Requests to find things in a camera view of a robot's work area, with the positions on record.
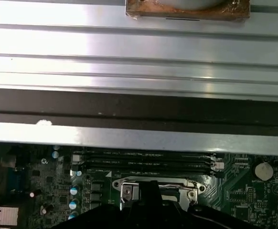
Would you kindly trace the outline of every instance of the chip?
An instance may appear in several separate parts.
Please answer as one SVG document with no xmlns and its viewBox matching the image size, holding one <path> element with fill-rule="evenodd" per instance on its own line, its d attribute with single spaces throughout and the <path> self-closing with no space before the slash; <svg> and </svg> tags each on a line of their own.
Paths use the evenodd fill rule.
<svg viewBox="0 0 278 229">
<path fill-rule="evenodd" d="M 33 177 L 39 177 L 40 176 L 40 171 L 39 170 L 33 170 L 32 171 L 32 176 Z"/>
<path fill-rule="evenodd" d="M 60 202 L 61 204 L 67 203 L 67 197 L 59 197 L 59 202 Z"/>
<path fill-rule="evenodd" d="M 52 183 L 53 180 L 54 180 L 53 177 L 47 177 L 46 178 L 47 183 Z"/>
<path fill-rule="evenodd" d="M 245 207 L 236 207 L 235 208 L 235 216 L 238 219 L 244 220 L 244 221 L 248 221 L 248 208 Z"/>
</svg>

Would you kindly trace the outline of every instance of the silver sheet metal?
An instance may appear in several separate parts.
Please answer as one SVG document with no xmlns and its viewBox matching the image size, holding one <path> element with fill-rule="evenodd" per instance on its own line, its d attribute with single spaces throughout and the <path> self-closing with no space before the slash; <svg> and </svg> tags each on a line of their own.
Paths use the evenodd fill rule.
<svg viewBox="0 0 278 229">
<path fill-rule="evenodd" d="M 278 1 L 252 0 L 244 23 L 51 2 L 0 1 L 0 88 L 278 101 Z"/>
<path fill-rule="evenodd" d="M 278 156 L 278 137 L 0 123 L 0 142 Z"/>
</svg>

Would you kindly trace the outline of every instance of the green circuit board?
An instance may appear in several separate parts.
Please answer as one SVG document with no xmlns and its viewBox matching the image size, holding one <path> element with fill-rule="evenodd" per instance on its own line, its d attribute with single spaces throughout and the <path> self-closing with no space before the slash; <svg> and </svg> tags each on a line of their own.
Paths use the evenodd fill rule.
<svg viewBox="0 0 278 229">
<path fill-rule="evenodd" d="M 252 165 L 257 160 L 271 161 L 276 157 L 225 154 L 220 160 L 224 162 L 224 177 L 207 175 L 170 174 L 150 175 L 153 177 L 186 177 L 206 185 L 205 193 L 199 195 L 198 203 L 225 212 L 241 220 L 267 229 L 278 228 L 278 167 L 274 168 L 273 178 L 262 181 L 256 178 Z M 115 171 L 86 171 L 83 180 L 85 193 L 91 193 L 93 184 L 102 184 L 101 203 L 119 206 L 120 192 L 112 187 L 112 182 L 133 173 Z M 83 198 L 83 210 L 91 207 L 90 196 Z"/>
<path fill-rule="evenodd" d="M 29 160 L 30 163 L 21 171 L 22 179 L 26 180 L 25 185 L 13 189 L 42 190 L 41 195 L 31 200 L 29 210 L 26 212 L 25 224 L 28 229 L 50 228 L 68 220 L 74 211 L 81 214 L 108 203 L 119 206 L 120 191 L 113 187 L 113 182 L 129 176 L 185 178 L 196 181 L 206 186 L 205 192 L 198 196 L 199 204 L 210 206 L 262 228 L 278 229 L 278 167 L 272 167 L 273 174 L 267 181 L 257 178 L 253 171 L 258 162 L 272 162 L 278 160 L 278 156 L 224 153 L 204 155 L 212 161 L 222 163 L 223 167 L 215 175 L 213 172 L 210 174 L 208 169 L 206 174 L 188 173 L 187 170 L 183 170 L 182 168 L 187 167 L 183 161 L 191 160 L 193 155 L 191 152 L 166 153 L 165 156 L 169 157 L 170 161 L 176 160 L 173 164 L 173 168 L 176 169 L 170 167 L 158 171 L 160 165 L 158 161 L 164 158 L 161 152 L 138 153 L 132 150 L 98 149 L 98 152 L 102 151 L 101 157 L 105 159 L 90 160 L 89 166 L 83 166 L 90 155 L 96 152 L 95 149 L 68 146 L 53 148 L 53 146 L 21 146 L 22 155 L 26 154 L 29 159 L 25 160 Z M 59 153 L 58 158 L 53 158 L 54 151 Z M 123 163 L 130 164 L 128 158 L 126 162 L 120 162 L 126 155 L 130 158 L 136 156 L 136 160 L 144 158 L 139 162 L 132 162 L 131 168 L 145 165 L 153 171 L 120 169 L 125 167 Z M 106 163 L 98 168 L 101 160 Z M 203 171 L 203 167 L 205 168 L 205 165 L 198 163 L 195 164 L 195 168 L 191 167 L 189 170 Z M 70 188 L 75 185 L 79 187 L 79 192 L 73 196 L 70 194 Z M 75 199 L 76 209 L 70 209 L 69 204 Z M 53 210 L 43 215 L 41 205 L 45 204 L 53 205 Z"/>
</svg>

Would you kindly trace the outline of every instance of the screw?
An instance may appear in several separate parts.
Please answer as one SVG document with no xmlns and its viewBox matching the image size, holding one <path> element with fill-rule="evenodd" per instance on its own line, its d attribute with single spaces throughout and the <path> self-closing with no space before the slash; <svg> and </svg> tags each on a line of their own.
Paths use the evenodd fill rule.
<svg viewBox="0 0 278 229">
<path fill-rule="evenodd" d="M 128 195 L 128 194 L 130 193 L 130 190 L 129 190 L 129 189 L 125 189 L 125 190 L 124 190 L 124 193 L 125 193 L 126 195 Z"/>
<path fill-rule="evenodd" d="M 205 187 L 204 186 L 200 186 L 200 191 L 204 192 L 205 191 Z"/>
<path fill-rule="evenodd" d="M 189 192 L 190 197 L 194 197 L 194 192 Z"/>
<path fill-rule="evenodd" d="M 42 162 L 42 164 L 47 164 L 47 163 L 48 163 L 48 160 L 45 159 L 45 158 L 43 158 L 43 159 L 41 160 L 41 162 Z"/>
</svg>

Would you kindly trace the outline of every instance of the electrolytic capacitor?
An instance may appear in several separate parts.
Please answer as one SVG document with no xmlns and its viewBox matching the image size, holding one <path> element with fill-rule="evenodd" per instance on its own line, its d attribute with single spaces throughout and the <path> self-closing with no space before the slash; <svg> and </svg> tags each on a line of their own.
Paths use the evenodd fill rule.
<svg viewBox="0 0 278 229">
<path fill-rule="evenodd" d="M 40 189 L 36 189 L 33 192 L 30 192 L 30 197 L 31 198 L 35 198 L 36 196 L 39 196 L 42 193 L 42 191 Z"/>
<path fill-rule="evenodd" d="M 45 215 L 45 214 L 49 213 L 50 211 L 52 211 L 53 209 L 54 209 L 53 204 L 46 205 L 46 206 L 42 209 L 42 213 Z"/>
<path fill-rule="evenodd" d="M 70 214 L 70 216 L 68 217 L 68 219 L 73 219 L 73 218 L 75 218 L 75 217 L 77 217 L 78 216 L 78 212 L 77 211 L 73 211 L 73 212 L 71 212 L 71 214 Z"/>
<path fill-rule="evenodd" d="M 75 196 L 78 193 L 78 191 L 79 191 L 79 186 L 78 185 L 74 185 L 70 189 L 70 194 Z"/>
<path fill-rule="evenodd" d="M 54 159 L 57 159 L 57 158 L 59 157 L 59 153 L 58 153 L 57 151 L 53 151 L 53 152 L 52 152 L 52 157 L 53 157 Z"/>
<path fill-rule="evenodd" d="M 73 200 L 69 203 L 69 208 L 70 208 L 71 210 L 74 210 L 74 209 L 77 208 L 78 204 L 79 204 L 78 199 L 73 199 Z"/>
</svg>

